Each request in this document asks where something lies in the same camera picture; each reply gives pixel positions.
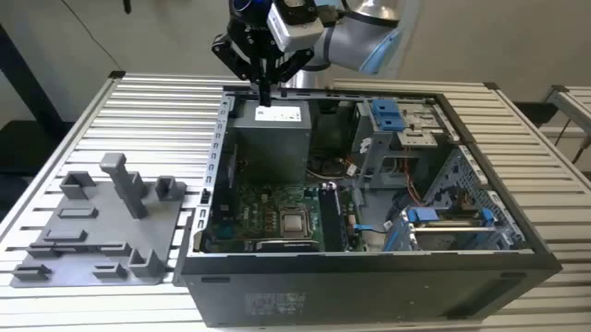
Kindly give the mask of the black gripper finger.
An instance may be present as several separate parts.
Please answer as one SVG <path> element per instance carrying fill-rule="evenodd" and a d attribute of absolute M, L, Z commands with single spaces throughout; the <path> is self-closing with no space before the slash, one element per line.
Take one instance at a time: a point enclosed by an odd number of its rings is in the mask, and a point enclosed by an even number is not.
<path fill-rule="evenodd" d="M 266 104 L 263 58 L 253 36 L 247 33 L 233 39 L 233 35 L 218 35 L 213 42 L 213 52 L 235 76 L 258 86 L 259 103 Z"/>
<path fill-rule="evenodd" d="M 314 57 L 314 51 L 311 49 L 298 50 L 290 58 L 278 63 L 282 60 L 285 53 L 282 51 L 270 53 L 266 58 L 266 70 L 265 70 L 265 105 L 271 105 L 271 89 L 273 85 L 281 82 L 287 82 L 297 72 L 305 67 Z"/>

